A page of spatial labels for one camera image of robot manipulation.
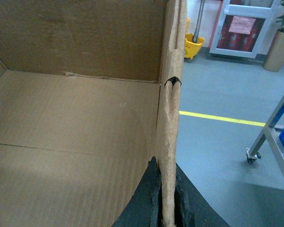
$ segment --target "torn cardboard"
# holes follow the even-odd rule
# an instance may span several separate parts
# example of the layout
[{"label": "torn cardboard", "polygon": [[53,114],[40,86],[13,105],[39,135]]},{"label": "torn cardboard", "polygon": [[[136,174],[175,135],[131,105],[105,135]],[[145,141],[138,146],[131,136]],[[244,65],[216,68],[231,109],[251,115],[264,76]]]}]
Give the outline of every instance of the torn cardboard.
[{"label": "torn cardboard", "polygon": [[[175,226],[176,145],[178,136],[180,86],[184,56],[187,2],[170,0],[163,43],[160,104],[157,123],[157,146],[162,174],[163,220]],[[178,82],[169,81],[178,78]]]}]

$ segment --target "fire extinguisher cabinet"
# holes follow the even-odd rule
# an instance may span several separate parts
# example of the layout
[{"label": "fire extinguisher cabinet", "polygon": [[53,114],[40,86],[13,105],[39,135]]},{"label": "fire extinguisher cabinet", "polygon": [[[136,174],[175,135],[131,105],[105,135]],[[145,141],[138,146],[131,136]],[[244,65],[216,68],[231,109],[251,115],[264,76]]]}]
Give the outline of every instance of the fire extinguisher cabinet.
[{"label": "fire extinguisher cabinet", "polygon": [[220,3],[210,53],[255,58],[280,0],[224,0]]}]

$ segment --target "mop handle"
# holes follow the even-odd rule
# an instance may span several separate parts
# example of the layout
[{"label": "mop handle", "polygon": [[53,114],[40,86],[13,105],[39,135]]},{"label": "mop handle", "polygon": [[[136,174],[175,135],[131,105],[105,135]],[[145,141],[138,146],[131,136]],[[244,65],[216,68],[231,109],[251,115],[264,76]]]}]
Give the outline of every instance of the mop handle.
[{"label": "mop handle", "polygon": [[197,43],[197,40],[198,40],[204,4],[205,4],[205,0],[201,0],[198,20],[197,20],[197,24],[196,24],[196,27],[195,27],[195,33],[194,33],[194,38],[193,38],[194,43]]}]

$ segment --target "metal shelf frame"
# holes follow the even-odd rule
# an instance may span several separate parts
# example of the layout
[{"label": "metal shelf frame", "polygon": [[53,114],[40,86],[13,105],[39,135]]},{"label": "metal shelf frame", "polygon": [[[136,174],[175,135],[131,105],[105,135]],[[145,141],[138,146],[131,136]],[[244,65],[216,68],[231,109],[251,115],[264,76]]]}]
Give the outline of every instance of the metal shelf frame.
[{"label": "metal shelf frame", "polygon": [[258,158],[257,152],[259,151],[264,141],[267,140],[284,177],[284,146],[279,139],[279,134],[282,128],[276,126],[276,123],[279,121],[283,114],[284,96],[282,97],[278,106],[274,110],[273,114],[270,116],[269,120],[265,124],[264,128],[258,135],[251,148],[246,148],[246,152],[247,161],[250,163],[254,162]]}]

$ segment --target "cart wheel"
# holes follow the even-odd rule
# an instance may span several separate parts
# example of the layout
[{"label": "cart wheel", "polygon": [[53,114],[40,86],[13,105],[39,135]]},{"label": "cart wheel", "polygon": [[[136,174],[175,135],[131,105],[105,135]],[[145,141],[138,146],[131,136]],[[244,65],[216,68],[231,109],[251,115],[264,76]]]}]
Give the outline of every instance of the cart wheel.
[{"label": "cart wheel", "polygon": [[246,158],[246,160],[247,160],[248,163],[253,163],[255,161],[254,159],[248,158],[248,157]]},{"label": "cart wheel", "polygon": [[257,157],[261,159],[261,154],[259,152],[257,152]]}]

